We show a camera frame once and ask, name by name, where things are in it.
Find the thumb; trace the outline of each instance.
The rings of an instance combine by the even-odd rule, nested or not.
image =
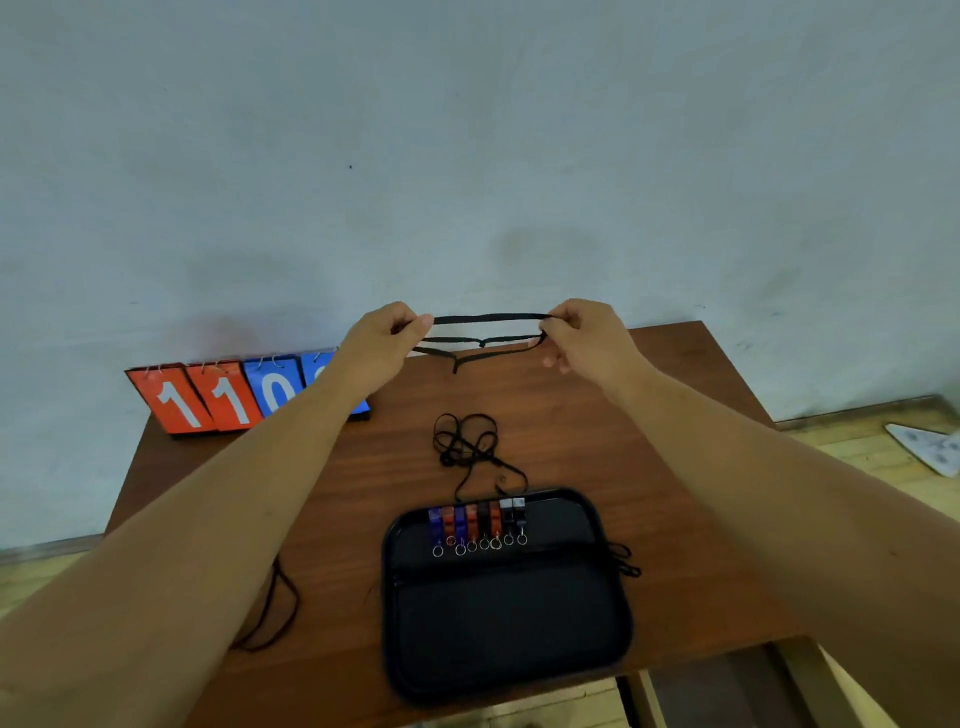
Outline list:
[[[409,352],[420,343],[432,326],[433,316],[424,313],[403,327],[403,330],[396,335],[397,343],[405,352]]]
[[[545,331],[546,335],[553,339],[562,351],[566,352],[567,347],[573,343],[577,329],[563,319],[549,318],[540,322],[540,330]]]

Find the black lanyard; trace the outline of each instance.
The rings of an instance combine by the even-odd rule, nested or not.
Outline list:
[[[485,313],[480,316],[438,316],[433,320],[434,326],[443,326],[444,324],[484,324],[493,321],[542,321],[543,319],[553,318],[548,313]],[[443,349],[433,349],[432,347],[414,347],[415,352],[428,353],[433,356],[442,356],[447,359],[453,359],[453,374],[457,373],[464,364],[470,361],[480,359],[489,359],[492,356],[500,356],[507,353],[526,352],[535,349],[543,340],[546,339],[546,333],[541,331],[537,334],[527,334],[526,336],[490,336],[486,339],[476,339],[471,336],[427,336],[423,341],[429,341],[436,344],[478,344],[480,349],[488,344],[504,344],[509,341],[523,341],[524,339],[537,338],[538,341],[532,347],[527,349],[510,349],[505,352],[481,352],[469,354],[467,356],[457,356],[454,352],[447,352]]]

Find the black zipper pouch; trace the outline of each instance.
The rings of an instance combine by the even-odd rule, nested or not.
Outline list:
[[[458,700],[607,667],[626,653],[633,616],[620,579],[639,576],[624,561],[629,549],[612,548],[596,510],[574,490],[524,500],[522,531],[505,522],[500,548],[490,547],[482,519],[479,540],[464,542],[459,530],[453,542],[439,540],[430,518],[437,509],[410,511],[390,526],[382,644],[404,698]]]

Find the black cord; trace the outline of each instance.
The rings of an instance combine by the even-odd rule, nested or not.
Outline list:
[[[447,422],[441,426],[441,420],[447,418]],[[486,428],[471,442],[464,436],[464,427],[471,420],[480,420],[487,423]],[[506,468],[512,473],[516,473],[523,478],[523,490],[526,493],[530,488],[530,480],[527,479],[527,473],[505,462],[496,456],[496,446],[500,442],[500,437],[496,432],[496,420],[490,415],[481,412],[475,412],[467,415],[463,420],[457,418],[449,412],[444,412],[433,424],[433,447],[440,454],[440,464],[445,468],[466,468],[467,474],[463,480],[457,484],[453,491],[453,500],[462,503],[460,500],[460,489],[470,479],[473,473],[473,466],[477,463],[493,463],[497,468]],[[494,482],[493,487],[496,492],[507,497],[510,494],[503,490],[499,483]]]
[[[489,323],[496,321],[542,321],[543,319],[555,318],[549,313],[485,313],[480,316],[438,316],[433,320],[434,326],[443,326],[446,324],[476,324]],[[522,341],[524,339],[537,339],[527,349],[510,349],[505,352],[482,352],[468,354],[466,356],[457,356],[454,352],[448,352],[445,349],[434,349],[433,347],[416,346],[415,352],[428,353],[433,356],[442,356],[447,359],[453,359],[453,374],[464,364],[480,359],[489,359],[493,356],[502,356],[508,353],[527,352],[535,349],[546,340],[546,332],[541,331],[537,334],[526,336],[489,336],[486,339],[477,339],[472,336],[427,336],[423,341],[434,342],[438,344],[477,344],[480,349],[488,344],[503,344],[510,341]]]
[[[620,544],[617,541],[607,541],[607,550],[610,552],[611,559],[616,564],[616,570],[624,576],[630,576],[636,579],[643,574],[640,567],[635,567],[633,564],[628,563],[628,559],[634,557],[634,553],[630,551],[629,546]]]
[[[230,646],[230,649],[242,649],[245,652],[259,652],[261,649],[266,649],[267,647],[275,644],[281,637],[283,637],[283,635],[289,632],[290,628],[293,626],[294,619],[297,618],[297,612],[300,610],[300,591],[294,585],[291,578],[284,572],[283,567],[280,565],[279,556],[274,559],[271,569],[273,574],[270,578],[270,588],[267,590],[267,598],[263,601],[263,609],[260,610],[260,618],[256,621],[253,629],[248,631],[243,637],[239,637],[233,642],[233,644]],[[262,627],[263,623],[267,620],[267,615],[270,613],[270,607],[274,603],[276,585],[280,581],[283,582],[287,589],[290,590],[290,593],[294,596],[294,610],[290,613],[290,617],[288,617],[287,620],[280,625],[280,628],[275,631],[269,640],[264,643],[250,644],[260,627]]]

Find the red score card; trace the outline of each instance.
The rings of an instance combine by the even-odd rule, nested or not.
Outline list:
[[[249,429],[263,419],[239,361],[191,364],[186,372],[204,398],[217,429]]]
[[[182,364],[130,369],[126,374],[163,429],[171,435],[209,432],[217,428],[187,379]]]

